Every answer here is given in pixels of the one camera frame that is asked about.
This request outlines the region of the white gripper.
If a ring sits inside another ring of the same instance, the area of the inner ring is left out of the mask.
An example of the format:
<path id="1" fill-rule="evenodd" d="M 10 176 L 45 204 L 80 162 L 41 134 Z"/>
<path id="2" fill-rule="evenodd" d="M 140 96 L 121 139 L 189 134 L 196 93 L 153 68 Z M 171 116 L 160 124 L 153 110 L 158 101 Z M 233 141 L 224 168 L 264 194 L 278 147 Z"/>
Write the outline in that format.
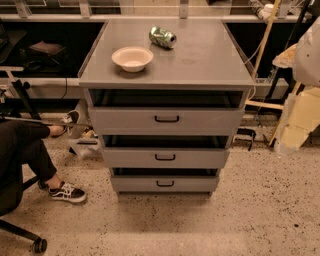
<path id="1" fill-rule="evenodd" d="M 307 86 L 298 95 L 290 94 L 285 102 L 274 149 L 279 154 L 290 155 L 320 125 L 320 88 Z"/>

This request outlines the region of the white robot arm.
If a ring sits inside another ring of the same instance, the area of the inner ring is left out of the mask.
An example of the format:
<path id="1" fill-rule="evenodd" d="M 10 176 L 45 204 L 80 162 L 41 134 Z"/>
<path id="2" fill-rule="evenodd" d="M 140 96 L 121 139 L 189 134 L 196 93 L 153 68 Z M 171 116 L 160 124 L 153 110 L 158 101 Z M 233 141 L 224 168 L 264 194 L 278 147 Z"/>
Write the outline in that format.
<path id="1" fill-rule="evenodd" d="M 305 88 L 290 93 L 284 104 L 274 149 L 285 155 L 298 151 L 320 125 L 320 17 L 296 44 L 292 72 Z"/>

